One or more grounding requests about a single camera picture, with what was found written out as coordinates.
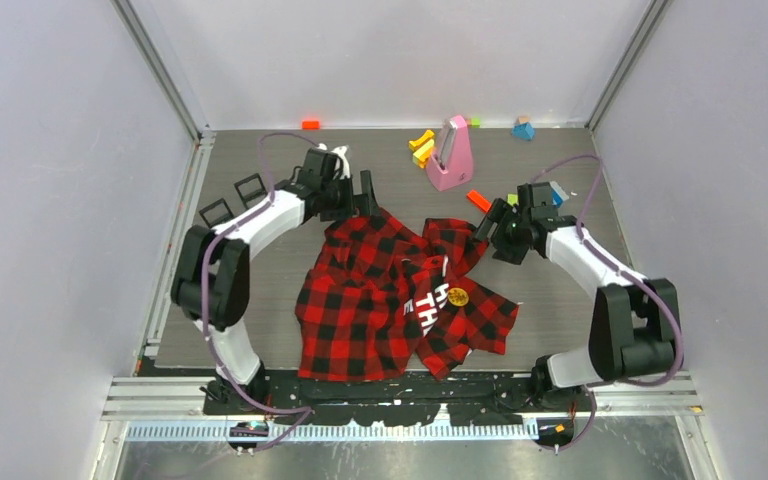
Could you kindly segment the red black plaid shirt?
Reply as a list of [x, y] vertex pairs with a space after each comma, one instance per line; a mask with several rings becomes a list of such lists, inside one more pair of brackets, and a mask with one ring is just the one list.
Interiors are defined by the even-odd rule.
[[[428, 218], [416, 233], [386, 210], [329, 226], [295, 307], [299, 377], [389, 380], [417, 357], [441, 380], [475, 350], [504, 354], [519, 306], [470, 278], [488, 247], [475, 229]], [[470, 302], [449, 304], [450, 287]]]

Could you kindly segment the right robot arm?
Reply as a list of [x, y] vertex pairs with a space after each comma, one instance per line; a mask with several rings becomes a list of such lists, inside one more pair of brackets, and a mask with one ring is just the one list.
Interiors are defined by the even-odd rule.
[[509, 264], [538, 253], [593, 301], [587, 343], [535, 362], [534, 403], [551, 411], [570, 398], [572, 388], [615, 381], [649, 387], [670, 380], [684, 359], [675, 285], [611, 255], [580, 219], [560, 213], [548, 183], [522, 184], [517, 194], [515, 204], [496, 199], [485, 207], [475, 238], [489, 241], [495, 259]]

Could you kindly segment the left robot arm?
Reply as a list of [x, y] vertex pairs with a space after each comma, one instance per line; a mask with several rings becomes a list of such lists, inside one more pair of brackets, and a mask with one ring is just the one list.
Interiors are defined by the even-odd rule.
[[378, 210], [372, 174], [352, 172], [345, 146], [308, 149], [290, 178], [252, 177], [263, 198], [215, 225], [188, 229], [170, 290], [171, 302], [200, 329], [216, 364], [218, 393], [240, 412], [258, 412], [267, 398], [265, 366], [244, 322], [250, 303], [251, 262], [283, 234], [312, 218], [337, 221]]

